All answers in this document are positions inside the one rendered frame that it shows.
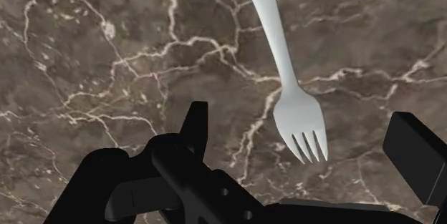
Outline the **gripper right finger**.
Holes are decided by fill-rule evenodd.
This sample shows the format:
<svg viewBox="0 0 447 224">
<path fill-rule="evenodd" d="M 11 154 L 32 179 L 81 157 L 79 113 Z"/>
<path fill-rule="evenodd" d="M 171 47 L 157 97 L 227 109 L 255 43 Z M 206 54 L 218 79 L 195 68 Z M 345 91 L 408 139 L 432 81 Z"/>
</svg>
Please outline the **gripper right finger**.
<svg viewBox="0 0 447 224">
<path fill-rule="evenodd" d="M 423 205 L 436 206 L 433 224 L 447 224 L 447 143 L 410 112 L 394 112 L 383 151 Z"/>
</svg>

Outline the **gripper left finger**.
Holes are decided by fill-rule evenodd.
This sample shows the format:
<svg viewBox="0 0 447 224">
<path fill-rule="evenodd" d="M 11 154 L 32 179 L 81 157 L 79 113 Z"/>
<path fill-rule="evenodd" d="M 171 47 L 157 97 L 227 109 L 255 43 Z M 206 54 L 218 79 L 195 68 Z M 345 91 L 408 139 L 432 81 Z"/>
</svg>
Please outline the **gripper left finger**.
<svg viewBox="0 0 447 224">
<path fill-rule="evenodd" d="M 264 206 L 203 163 L 207 139 L 208 105 L 192 102 L 179 133 L 153 137 L 134 157 L 90 152 L 43 224 L 134 224 L 155 211 L 167 224 L 264 224 Z"/>
</svg>

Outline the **white plastic fork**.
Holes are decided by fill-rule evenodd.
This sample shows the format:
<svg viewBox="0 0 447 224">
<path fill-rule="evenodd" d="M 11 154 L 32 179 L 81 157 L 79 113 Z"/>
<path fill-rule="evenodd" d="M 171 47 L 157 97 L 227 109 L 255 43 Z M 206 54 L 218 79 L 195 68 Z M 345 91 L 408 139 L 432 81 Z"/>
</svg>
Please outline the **white plastic fork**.
<svg viewBox="0 0 447 224">
<path fill-rule="evenodd" d="M 319 102 L 299 85 L 285 39 L 277 0 L 251 0 L 277 66 L 282 90 L 274 105 L 277 130 L 289 150 L 303 162 L 328 160 L 325 120 Z"/>
</svg>

